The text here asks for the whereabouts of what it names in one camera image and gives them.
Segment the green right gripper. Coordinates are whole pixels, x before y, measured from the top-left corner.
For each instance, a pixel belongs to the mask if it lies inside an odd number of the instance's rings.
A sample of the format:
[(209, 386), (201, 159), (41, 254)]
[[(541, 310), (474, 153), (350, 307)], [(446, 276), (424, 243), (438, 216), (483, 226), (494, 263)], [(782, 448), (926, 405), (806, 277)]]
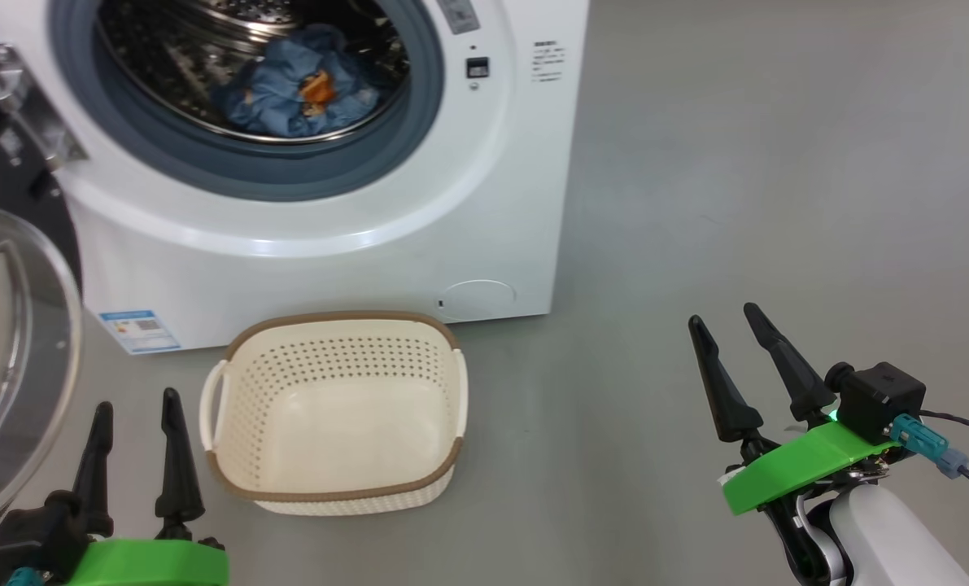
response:
[(721, 361), (721, 348), (699, 315), (687, 328), (719, 441), (740, 442), (742, 464), (722, 478), (732, 513), (759, 511), (773, 524), (789, 570), (801, 585), (909, 585), (911, 512), (878, 486), (893, 457), (912, 446), (912, 422), (898, 419), (883, 443), (867, 443), (825, 408), (836, 400), (822, 376), (758, 304), (742, 308), (761, 348), (770, 353), (797, 422), (822, 424), (778, 444), (747, 404)]

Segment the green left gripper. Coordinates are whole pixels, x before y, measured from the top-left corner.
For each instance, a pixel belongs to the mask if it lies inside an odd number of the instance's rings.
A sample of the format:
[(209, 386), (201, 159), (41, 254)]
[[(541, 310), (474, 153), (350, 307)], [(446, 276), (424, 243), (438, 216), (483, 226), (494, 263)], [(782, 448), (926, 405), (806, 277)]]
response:
[[(162, 393), (161, 430), (167, 439), (162, 492), (155, 516), (162, 520), (157, 540), (110, 539), (91, 543), (68, 585), (228, 585), (229, 557), (220, 548), (190, 541), (187, 523), (205, 513), (181, 397)], [(72, 493), (80, 500), (86, 534), (115, 534), (108, 511), (107, 459), (115, 440), (115, 410), (102, 401), (94, 412)]]

